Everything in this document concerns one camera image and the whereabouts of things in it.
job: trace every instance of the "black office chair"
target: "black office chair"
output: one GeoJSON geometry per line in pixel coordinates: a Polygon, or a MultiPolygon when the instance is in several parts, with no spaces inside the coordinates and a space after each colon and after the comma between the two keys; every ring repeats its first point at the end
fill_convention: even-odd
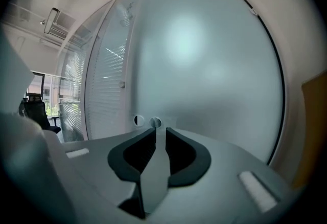
{"type": "Polygon", "coordinates": [[[60,127],[50,125],[48,117],[46,116],[44,102],[29,101],[24,103],[24,107],[27,116],[39,124],[42,129],[50,130],[55,133],[58,133],[61,130],[60,127]]]}
{"type": "Polygon", "coordinates": [[[24,107],[24,103],[27,102],[26,98],[23,98],[20,102],[20,105],[18,107],[18,113],[20,116],[24,117],[25,116],[25,107],[24,107]]]}
{"type": "Polygon", "coordinates": [[[42,96],[41,94],[38,93],[27,93],[29,97],[29,102],[41,102],[42,101],[42,96]]]}

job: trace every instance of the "black frame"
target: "black frame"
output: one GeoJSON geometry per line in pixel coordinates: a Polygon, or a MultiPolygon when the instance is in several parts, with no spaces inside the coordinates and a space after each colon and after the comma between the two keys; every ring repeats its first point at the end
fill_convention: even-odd
{"type": "Polygon", "coordinates": [[[205,146],[172,128],[166,128],[166,152],[171,174],[168,188],[193,185],[211,165],[211,155],[205,146]]]}
{"type": "Polygon", "coordinates": [[[146,217],[141,192],[141,174],[156,149],[156,128],[127,140],[110,150],[108,164],[116,176],[136,183],[131,198],[123,201],[119,208],[131,215],[144,219],[146,217]]]}
{"type": "MultiPolygon", "coordinates": [[[[247,0],[243,0],[249,7],[251,10],[255,10],[253,8],[253,6],[250,4],[249,1],[247,0]]],[[[275,55],[276,55],[276,58],[277,58],[277,62],[278,62],[278,66],[279,66],[279,71],[281,73],[281,80],[282,80],[282,91],[283,91],[283,100],[282,100],[282,116],[281,116],[281,123],[279,124],[279,130],[278,130],[278,135],[277,135],[277,139],[276,139],[276,142],[275,142],[275,145],[272,149],[272,152],[271,152],[271,155],[270,155],[270,158],[267,162],[267,165],[270,164],[272,158],[274,157],[275,155],[275,152],[277,150],[277,146],[278,146],[278,143],[279,143],[279,140],[281,138],[281,134],[282,134],[282,129],[283,129],[283,124],[284,124],[284,117],[285,117],[285,99],[286,99],[286,93],[285,93],[285,79],[284,79],[284,73],[283,73],[283,67],[282,67],[282,62],[281,62],[281,59],[279,57],[279,54],[278,54],[278,50],[277,50],[277,47],[276,47],[276,44],[274,42],[274,40],[272,39],[272,36],[271,34],[269,33],[269,30],[267,28],[267,26],[265,25],[265,23],[263,22],[262,18],[259,16],[259,14],[256,15],[256,17],[258,18],[258,20],[260,21],[261,25],[264,27],[269,39],[270,39],[270,42],[274,48],[274,52],[275,52],[275,55]]]]}

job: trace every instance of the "frosted glass door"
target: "frosted glass door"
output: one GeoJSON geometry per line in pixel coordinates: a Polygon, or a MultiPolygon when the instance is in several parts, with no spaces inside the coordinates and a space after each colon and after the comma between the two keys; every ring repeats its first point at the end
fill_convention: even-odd
{"type": "Polygon", "coordinates": [[[84,63],[88,61],[86,52],[92,47],[92,38],[97,35],[95,33],[97,24],[107,7],[105,4],[75,31],[58,59],[57,74],[60,78],[56,81],[56,84],[59,84],[57,100],[64,142],[82,141],[86,137],[82,132],[84,120],[81,111],[82,74],[86,72],[84,70],[84,63]]]}
{"type": "Polygon", "coordinates": [[[92,49],[85,86],[85,119],[89,139],[125,133],[121,88],[125,47],[138,0],[116,0],[92,49]]]}
{"type": "Polygon", "coordinates": [[[273,45],[243,0],[140,0],[126,111],[268,161],[283,109],[273,45]]]}

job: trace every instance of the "fluorescent light fixture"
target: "fluorescent light fixture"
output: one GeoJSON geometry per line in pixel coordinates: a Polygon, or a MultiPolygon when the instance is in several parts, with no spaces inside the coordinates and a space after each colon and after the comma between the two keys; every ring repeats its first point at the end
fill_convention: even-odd
{"type": "Polygon", "coordinates": [[[56,8],[52,8],[50,11],[48,20],[46,21],[45,28],[44,28],[44,33],[49,34],[50,29],[52,27],[53,21],[55,20],[59,10],[56,8]]]}
{"type": "Polygon", "coordinates": [[[115,54],[118,58],[122,58],[121,56],[117,55],[115,52],[111,51],[110,49],[107,49],[106,50],[110,51],[111,53],[115,54]]]}

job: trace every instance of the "office chair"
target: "office chair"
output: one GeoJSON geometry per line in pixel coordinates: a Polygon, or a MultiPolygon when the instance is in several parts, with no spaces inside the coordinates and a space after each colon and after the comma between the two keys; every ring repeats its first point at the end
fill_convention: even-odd
{"type": "Polygon", "coordinates": [[[45,113],[45,103],[42,101],[29,101],[24,103],[27,117],[34,120],[42,129],[58,133],[61,128],[51,126],[45,113]]]}
{"type": "Polygon", "coordinates": [[[29,102],[41,102],[42,101],[41,94],[28,93],[28,96],[29,96],[29,102]]]}

